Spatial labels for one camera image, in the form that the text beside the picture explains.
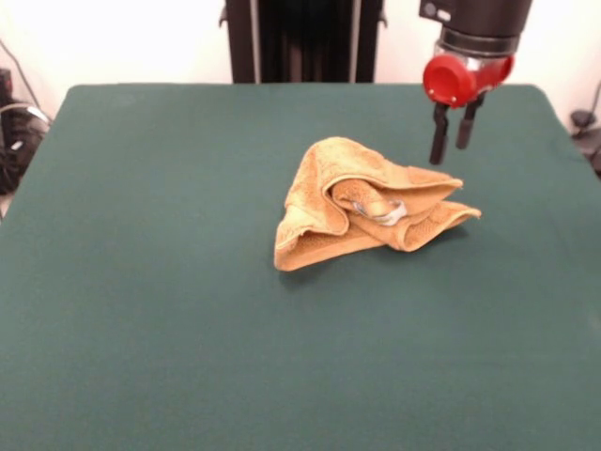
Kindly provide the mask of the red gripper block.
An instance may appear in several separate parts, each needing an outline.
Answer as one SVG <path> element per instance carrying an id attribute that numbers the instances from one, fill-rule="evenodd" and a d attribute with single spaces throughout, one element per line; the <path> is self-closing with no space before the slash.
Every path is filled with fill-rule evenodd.
<path id="1" fill-rule="evenodd" d="M 436 102 L 433 113 L 435 130 L 429 156 L 431 164 L 441 164 L 445 155 L 449 106 L 467 104 L 455 141 L 458 149 L 466 149 L 476 113 L 485 100 L 484 92 L 500 86 L 513 66 L 512 56 L 475 58 L 458 54 L 437 54 L 427 63 L 423 75 L 424 91 L 431 101 Z"/>

